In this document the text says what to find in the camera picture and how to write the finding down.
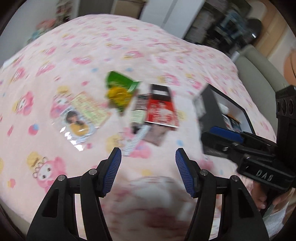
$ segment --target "human hand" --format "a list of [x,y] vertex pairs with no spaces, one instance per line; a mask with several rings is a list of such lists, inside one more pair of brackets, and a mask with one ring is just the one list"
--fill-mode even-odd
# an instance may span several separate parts
[[[282,194],[281,196],[277,197],[276,199],[273,200],[272,204],[274,206],[277,206],[274,210],[280,210],[282,207],[284,207],[286,205],[286,203],[288,203],[288,201],[291,198],[291,194],[292,192],[294,192],[294,189],[289,190],[288,192]],[[251,196],[256,204],[256,207],[258,208],[258,210],[260,211],[261,209],[265,209],[267,206],[266,203],[266,199],[267,199],[267,195],[264,192],[264,190],[262,189],[262,186],[260,183],[258,182],[254,182],[254,186],[253,189],[251,191]]]

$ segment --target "white cabinet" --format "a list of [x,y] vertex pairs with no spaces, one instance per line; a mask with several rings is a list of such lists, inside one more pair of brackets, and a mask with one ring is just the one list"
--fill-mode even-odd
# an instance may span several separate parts
[[205,0],[149,0],[140,19],[184,38]]

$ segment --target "black hair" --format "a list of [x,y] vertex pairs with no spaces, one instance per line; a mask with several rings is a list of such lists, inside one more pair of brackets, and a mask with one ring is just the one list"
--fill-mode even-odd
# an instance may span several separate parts
[[[67,113],[67,116],[66,116],[66,122],[71,124],[72,122],[69,120],[69,118],[73,117],[73,116],[78,116],[77,112],[73,111],[73,110],[70,110],[68,113]],[[84,122],[83,121],[76,121],[75,122],[76,124],[80,125],[80,126],[83,126],[84,125]]]

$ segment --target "pink bedsheet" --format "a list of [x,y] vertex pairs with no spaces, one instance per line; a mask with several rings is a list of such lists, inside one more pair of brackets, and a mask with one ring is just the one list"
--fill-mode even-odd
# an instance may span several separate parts
[[[196,200],[182,184],[177,148],[183,147],[214,175],[235,173],[235,164],[202,153],[192,100],[207,83],[245,108],[258,135],[275,140],[227,56],[149,23],[113,15],[79,17],[32,42],[14,59],[0,69],[0,198],[28,222],[58,175],[82,175],[133,137],[134,101],[123,116],[110,109],[110,119],[83,151],[52,126],[65,93],[86,91],[107,106],[105,78],[112,70],[141,81],[139,93],[148,93],[151,83],[169,86],[180,121],[160,147],[142,141],[130,157],[123,156],[112,191],[101,200],[115,241],[183,240]],[[219,216],[218,201],[211,237],[218,231]],[[77,221],[84,237],[79,214]]]

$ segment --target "blue dot print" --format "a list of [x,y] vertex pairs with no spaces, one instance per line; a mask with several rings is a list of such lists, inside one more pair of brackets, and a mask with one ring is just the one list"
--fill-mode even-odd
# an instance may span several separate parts
[[183,146],[184,143],[183,143],[183,141],[181,141],[181,140],[177,140],[177,145],[178,145],[178,146]]

